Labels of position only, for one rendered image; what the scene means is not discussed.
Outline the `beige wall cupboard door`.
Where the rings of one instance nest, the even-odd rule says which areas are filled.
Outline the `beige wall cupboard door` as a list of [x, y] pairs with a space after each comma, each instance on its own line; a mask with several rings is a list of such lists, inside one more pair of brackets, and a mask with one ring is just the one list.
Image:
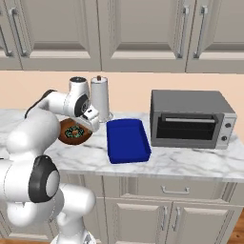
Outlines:
[[[207, 23], [194, 59], [202, 6], [208, 7]], [[195, 0], [186, 72], [244, 74], [244, 0]]]
[[99, 71], [101, 69], [96, 0], [4, 0], [17, 8], [22, 57], [20, 71]]
[[0, 0], [0, 25], [2, 27], [8, 49], [13, 53], [13, 56], [7, 57], [2, 48], [2, 42], [0, 41], [0, 71], [20, 71], [22, 66], [19, 60], [19, 55], [15, 45], [7, 7], [4, 0]]
[[[195, 0], [97, 0], [103, 71], [184, 72]], [[183, 58], [177, 58], [189, 6]]]

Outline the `beige drawer front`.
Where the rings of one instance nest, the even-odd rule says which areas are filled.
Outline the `beige drawer front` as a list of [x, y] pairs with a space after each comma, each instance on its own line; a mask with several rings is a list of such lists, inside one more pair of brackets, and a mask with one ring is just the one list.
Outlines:
[[99, 175], [60, 172], [62, 183], [71, 183], [92, 190], [97, 197], [103, 196], [103, 182]]
[[[238, 199], [234, 195], [236, 183], [148, 177], [123, 177], [120, 183], [122, 197], [238, 204]], [[183, 191], [185, 187], [190, 187], [190, 193], [164, 194], [161, 186], [166, 186], [168, 191]]]

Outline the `green sprinkled chocolate donut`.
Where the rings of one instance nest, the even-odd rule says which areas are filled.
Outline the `green sprinkled chocolate donut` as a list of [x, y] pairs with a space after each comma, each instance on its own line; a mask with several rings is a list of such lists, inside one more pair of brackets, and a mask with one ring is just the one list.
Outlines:
[[67, 138], [79, 138], [82, 137], [83, 134], [84, 130], [77, 125], [71, 126], [65, 130], [65, 135]]

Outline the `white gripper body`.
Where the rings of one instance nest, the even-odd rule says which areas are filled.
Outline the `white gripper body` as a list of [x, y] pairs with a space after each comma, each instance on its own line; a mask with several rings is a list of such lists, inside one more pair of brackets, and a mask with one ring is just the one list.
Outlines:
[[93, 118], [88, 118], [87, 116], [82, 115], [79, 117], [75, 117], [74, 121], [77, 122], [78, 124], [81, 124], [82, 126], [84, 126], [85, 128], [87, 128], [92, 132], [98, 131], [100, 127], [98, 116], [95, 116]]

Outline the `grey toaster oven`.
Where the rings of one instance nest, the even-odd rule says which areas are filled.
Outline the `grey toaster oven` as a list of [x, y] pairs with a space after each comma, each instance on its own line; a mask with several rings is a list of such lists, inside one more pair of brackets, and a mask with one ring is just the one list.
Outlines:
[[236, 118], [220, 91], [152, 90], [151, 144], [225, 150]]

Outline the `brown bowl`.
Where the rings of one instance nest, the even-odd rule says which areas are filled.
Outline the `brown bowl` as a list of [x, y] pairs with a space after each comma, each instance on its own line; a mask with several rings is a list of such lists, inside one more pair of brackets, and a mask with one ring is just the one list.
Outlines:
[[[71, 126], [75, 126], [75, 125], [79, 126], [81, 129], [84, 130], [83, 136], [79, 137], [79, 138], [67, 138], [65, 135], [65, 130], [67, 128], [69, 128]], [[76, 123], [75, 121], [73, 121], [70, 118], [62, 120], [60, 122], [60, 126], [61, 126], [61, 131], [60, 131], [58, 139], [67, 145], [80, 145], [80, 144], [86, 142], [92, 136], [92, 131], [88, 130], [81, 124]]]

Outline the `beige base cupboard door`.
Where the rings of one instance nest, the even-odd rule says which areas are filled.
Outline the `beige base cupboard door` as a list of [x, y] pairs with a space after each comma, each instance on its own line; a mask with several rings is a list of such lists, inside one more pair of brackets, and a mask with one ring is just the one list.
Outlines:
[[[176, 207], [180, 207], [177, 231]], [[227, 244], [242, 208], [234, 205], [174, 202], [166, 244]]]
[[[170, 201], [105, 198], [109, 244], [166, 244]], [[168, 206], [161, 231], [162, 207]]]

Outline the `grey paper towel holder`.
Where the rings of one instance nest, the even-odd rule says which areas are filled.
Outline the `grey paper towel holder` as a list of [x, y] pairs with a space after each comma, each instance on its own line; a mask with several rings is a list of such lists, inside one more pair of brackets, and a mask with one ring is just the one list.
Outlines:
[[110, 111], [109, 103], [109, 86], [108, 78], [98, 75], [97, 76], [98, 84], [98, 110], [99, 110], [99, 119], [101, 122], [107, 122], [112, 119], [112, 113]]

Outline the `white paper towel roll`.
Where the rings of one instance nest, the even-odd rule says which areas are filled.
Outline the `white paper towel roll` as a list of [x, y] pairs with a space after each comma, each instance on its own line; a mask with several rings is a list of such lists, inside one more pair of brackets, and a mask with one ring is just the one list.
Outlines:
[[91, 103], [99, 112], [99, 121], [110, 119], [108, 79], [97, 75], [91, 80]]

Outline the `blue rectangular tray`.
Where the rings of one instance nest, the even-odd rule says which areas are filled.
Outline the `blue rectangular tray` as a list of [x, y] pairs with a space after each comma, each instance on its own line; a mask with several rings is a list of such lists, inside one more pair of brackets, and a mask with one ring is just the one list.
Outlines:
[[106, 124], [108, 157], [112, 164], [146, 162], [151, 148], [140, 119], [115, 119]]

